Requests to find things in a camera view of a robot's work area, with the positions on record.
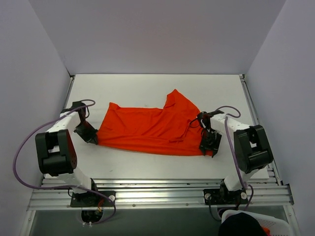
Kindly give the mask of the orange t shirt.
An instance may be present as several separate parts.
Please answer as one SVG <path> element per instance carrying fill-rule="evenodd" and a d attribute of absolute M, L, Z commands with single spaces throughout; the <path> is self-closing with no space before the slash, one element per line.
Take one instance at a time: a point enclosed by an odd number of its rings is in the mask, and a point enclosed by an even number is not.
<path fill-rule="evenodd" d="M 111 102 L 97 132 L 98 144 L 159 155 L 201 156 L 200 110 L 176 89 L 163 108 L 121 107 Z"/>

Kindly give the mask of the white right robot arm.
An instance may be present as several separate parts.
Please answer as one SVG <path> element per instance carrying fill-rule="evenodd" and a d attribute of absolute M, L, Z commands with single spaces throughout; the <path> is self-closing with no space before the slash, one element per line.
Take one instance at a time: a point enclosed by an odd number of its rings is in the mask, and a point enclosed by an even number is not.
<path fill-rule="evenodd" d="M 248 125 L 237 120 L 241 116 L 223 112 L 220 108 L 212 112 L 201 112 L 196 119 L 201 127 L 199 149 L 203 155 L 215 156 L 224 135 L 231 150 L 236 168 L 235 174 L 228 175 L 218 193 L 224 203 L 236 198 L 236 191 L 246 189 L 247 182 L 259 170 L 273 162 L 273 154 L 264 128 Z"/>

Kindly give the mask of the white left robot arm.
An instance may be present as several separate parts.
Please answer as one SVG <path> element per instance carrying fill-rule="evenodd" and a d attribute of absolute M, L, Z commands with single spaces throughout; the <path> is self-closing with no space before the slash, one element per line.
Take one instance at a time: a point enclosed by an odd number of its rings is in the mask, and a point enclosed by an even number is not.
<path fill-rule="evenodd" d="M 44 133 L 35 136 L 40 171 L 63 181 L 75 194 L 82 194 L 82 201 L 94 206 L 99 193 L 94 180 L 77 167 L 78 160 L 71 139 L 76 133 L 88 144 L 98 144 L 97 129 L 86 121 L 89 111 L 83 103 L 77 108 L 63 109 L 60 118 Z"/>

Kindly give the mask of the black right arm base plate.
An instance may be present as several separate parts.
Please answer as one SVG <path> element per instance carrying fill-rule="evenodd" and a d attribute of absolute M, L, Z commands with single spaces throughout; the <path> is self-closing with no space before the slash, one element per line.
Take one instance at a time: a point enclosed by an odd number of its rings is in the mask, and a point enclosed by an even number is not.
<path fill-rule="evenodd" d="M 204 189 L 204 202 L 206 205 L 242 205 L 248 203 L 248 197 L 244 188 L 229 191 L 224 183 L 220 187 Z"/>

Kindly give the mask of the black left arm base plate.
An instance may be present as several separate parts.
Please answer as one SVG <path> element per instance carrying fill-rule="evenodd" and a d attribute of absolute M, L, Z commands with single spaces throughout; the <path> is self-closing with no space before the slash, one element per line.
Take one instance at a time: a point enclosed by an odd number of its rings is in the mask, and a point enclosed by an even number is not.
<path fill-rule="evenodd" d="M 97 194 L 86 192 L 82 194 L 73 193 L 71 196 L 71 207 L 112 207 L 115 203 L 116 192 L 115 191 L 101 191 L 102 195 L 109 198 L 112 203 L 102 196 Z"/>

